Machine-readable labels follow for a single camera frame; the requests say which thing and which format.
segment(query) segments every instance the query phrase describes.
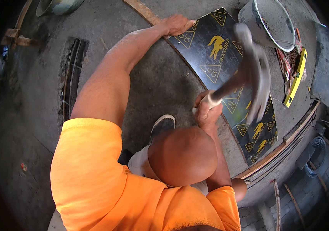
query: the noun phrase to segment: metal bucket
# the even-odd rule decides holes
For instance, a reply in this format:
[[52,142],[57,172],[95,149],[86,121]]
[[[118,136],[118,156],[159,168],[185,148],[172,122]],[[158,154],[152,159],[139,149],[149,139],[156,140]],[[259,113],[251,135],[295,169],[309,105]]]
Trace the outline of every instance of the metal bucket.
[[36,8],[36,16],[46,14],[69,14],[74,12],[84,0],[40,0]]
[[251,0],[240,10],[238,19],[248,26],[256,43],[285,52],[293,50],[293,23],[278,0]]

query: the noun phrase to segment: hammer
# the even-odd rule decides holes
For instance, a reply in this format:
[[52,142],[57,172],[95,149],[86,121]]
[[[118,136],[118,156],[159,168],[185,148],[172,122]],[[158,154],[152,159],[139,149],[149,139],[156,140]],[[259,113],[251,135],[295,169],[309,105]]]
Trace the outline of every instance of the hammer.
[[257,122],[262,119],[270,94],[271,76],[269,62],[264,49],[252,41],[252,35],[244,23],[234,26],[234,35],[243,47],[243,58],[238,71],[218,90],[210,90],[201,102],[207,102],[210,109],[219,105],[226,95],[243,83],[252,86],[252,105],[248,113],[247,123],[252,123],[257,116]]

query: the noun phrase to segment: concrete floor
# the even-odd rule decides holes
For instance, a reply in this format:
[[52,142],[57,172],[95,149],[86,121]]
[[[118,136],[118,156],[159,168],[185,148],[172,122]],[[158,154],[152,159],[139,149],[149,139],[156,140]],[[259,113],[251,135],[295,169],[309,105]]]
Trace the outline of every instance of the concrete floor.
[[[197,19],[221,6],[237,20],[237,13],[248,1],[157,1],[144,0],[160,18],[182,13]],[[273,100],[278,127],[278,142],[299,122],[312,101],[307,86],[311,85],[315,57],[316,35],[312,16],[302,0],[281,0],[298,27],[303,46],[308,51],[307,79],[301,83],[289,109]],[[108,48],[112,48],[126,34],[149,25],[120,0],[91,1],[68,16],[42,16],[37,18],[37,1],[28,10],[22,26],[22,35],[46,41],[46,47],[17,47],[14,68],[6,79],[0,94],[0,189],[11,210],[26,229],[46,230],[54,212],[50,192],[50,164],[61,131],[58,111],[61,101],[59,77],[61,53],[68,37],[89,41],[79,82],[79,90],[94,72]],[[265,48],[271,69],[271,96],[284,99],[284,83],[273,48]],[[131,89],[123,124],[123,149],[136,152],[147,145],[155,120],[165,113],[172,114],[177,127],[195,125],[191,107],[196,96],[203,91],[197,77],[163,39],[159,40],[130,74]],[[219,137],[230,175],[236,176],[248,168],[223,118],[218,120]],[[287,160],[289,168],[276,169],[271,179],[286,178],[294,169],[300,151]],[[25,163],[27,172],[20,164]],[[262,200],[273,189],[267,182],[258,183],[247,193],[248,199],[238,205],[246,206]]]

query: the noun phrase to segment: white shorts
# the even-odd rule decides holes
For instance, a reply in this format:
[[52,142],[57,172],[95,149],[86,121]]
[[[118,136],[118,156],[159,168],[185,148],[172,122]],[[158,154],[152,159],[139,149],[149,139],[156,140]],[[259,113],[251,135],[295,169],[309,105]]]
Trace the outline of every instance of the white shorts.
[[[148,148],[150,145],[145,146],[142,150],[135,153],[129,160],[129,169],[132,174],[151,178],[154,180],[159,180],[162,182],[158,176],[153,172],[152,167],[149,164],[148,160]],[[208,187],[206,180],[191,184],[191,187],[194,187],[201,191],[203,195],[208,194]]]

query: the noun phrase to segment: gray wire coil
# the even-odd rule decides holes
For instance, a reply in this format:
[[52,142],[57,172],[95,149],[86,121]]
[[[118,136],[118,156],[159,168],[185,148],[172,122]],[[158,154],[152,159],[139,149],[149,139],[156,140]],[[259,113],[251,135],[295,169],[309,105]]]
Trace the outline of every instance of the gray wire coil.
[[326,143],[325,143],[325,140],[321,136],[317,136],[310,142],[310,145],[312,145],[312,147],[314,147],[315,150],[324,151],[323,161],[319,166],[316,167],[316,170],[311,169],[311,167],[308,164],[311,161],[311,159],[305,165],[306,174],[311,178],[315,178],[315,177],[317,177],[317,174],[319,173],[320,167],[324,164],[324,161],[325,161]]

